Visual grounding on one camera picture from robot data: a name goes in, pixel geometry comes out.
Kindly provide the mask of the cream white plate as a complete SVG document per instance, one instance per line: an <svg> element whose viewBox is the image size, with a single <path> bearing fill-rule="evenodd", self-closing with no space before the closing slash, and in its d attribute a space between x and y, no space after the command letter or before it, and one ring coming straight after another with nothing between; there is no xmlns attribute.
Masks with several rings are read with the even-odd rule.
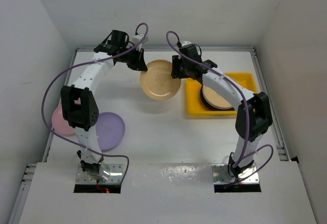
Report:
<svg viewBox="0 0 327 224"><path fill-rule="evenodd" d="M232 105L226 99L209 87L202 86L202 95L204 100L214 109L232 109Z"/></svg>

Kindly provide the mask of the pink plate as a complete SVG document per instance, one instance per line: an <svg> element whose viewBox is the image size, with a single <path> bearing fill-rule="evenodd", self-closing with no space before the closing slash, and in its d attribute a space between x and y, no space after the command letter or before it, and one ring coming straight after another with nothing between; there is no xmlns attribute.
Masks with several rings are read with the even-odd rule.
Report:
<svg viewBox="0 0 327 224"><path fill-rule="evenodd" d="M62 105L59 104L52 115L52 126L62 136L73 136L75 131L69 126L68 121L63 118Z"/></svg>

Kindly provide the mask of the orange plate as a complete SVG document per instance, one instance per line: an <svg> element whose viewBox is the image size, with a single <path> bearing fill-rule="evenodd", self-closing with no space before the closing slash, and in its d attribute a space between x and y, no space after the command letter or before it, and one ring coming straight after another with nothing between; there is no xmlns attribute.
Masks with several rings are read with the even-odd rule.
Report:
<svg viewBox="0 0 327 224"><path fill-rule="evenodd" d="M143 92L157 101L166 101L174 97L181 80L171 76L172 63L167 60L154 60L147 64L147 71L140 74L140 85Z"/></svg>

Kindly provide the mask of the dark metal plate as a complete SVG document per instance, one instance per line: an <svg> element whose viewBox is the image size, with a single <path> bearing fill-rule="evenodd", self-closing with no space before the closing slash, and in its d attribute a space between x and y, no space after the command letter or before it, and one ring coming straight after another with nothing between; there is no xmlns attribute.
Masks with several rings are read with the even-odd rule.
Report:
<svg viewBox="0 0 327 224"><path fill-rule="evenodd" d="M207 108L209 109L210 111L235 111L235 109L233 107L230 107L228 109L225 109L225 108L218 108L218 107L214 107L212 106L204 97L204 94L203 94L203 86L201 86L201 89L200 89L200 99L201 99L201 103Z"/></svg>

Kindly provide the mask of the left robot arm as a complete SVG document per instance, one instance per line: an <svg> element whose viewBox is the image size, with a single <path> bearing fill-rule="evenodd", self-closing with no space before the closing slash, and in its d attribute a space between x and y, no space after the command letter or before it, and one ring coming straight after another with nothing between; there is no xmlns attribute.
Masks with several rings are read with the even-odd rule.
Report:
<svg viewBox="0 0 327 224"><path fill-rule="evenodd" d="M129 37L125 32L113 30L94 48L91 64L84 72L71 85L61 88L63 118L77 135L82 170L98 181L107 179L110 173L100 155L95 127L99 109L94 93L117 62L127 64L132 70L147 70L142 49L145 41L145 34L135 33Z"/></svg>

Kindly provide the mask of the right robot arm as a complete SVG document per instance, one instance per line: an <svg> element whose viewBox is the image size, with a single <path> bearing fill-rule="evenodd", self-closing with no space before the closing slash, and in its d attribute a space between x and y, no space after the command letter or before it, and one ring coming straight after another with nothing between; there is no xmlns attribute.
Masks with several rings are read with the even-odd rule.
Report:
<svg viewBox="0 0 327 224"><path fill-rule="evenodd" d="M237 113L235 128L239 139L228 162L228 173L237 178L253 165L259 141L272 125L269 97L241 86L213 61L203 61L197 45L189 41L178 42L176 52L172 78L199 82L227 100Z"/></svg>

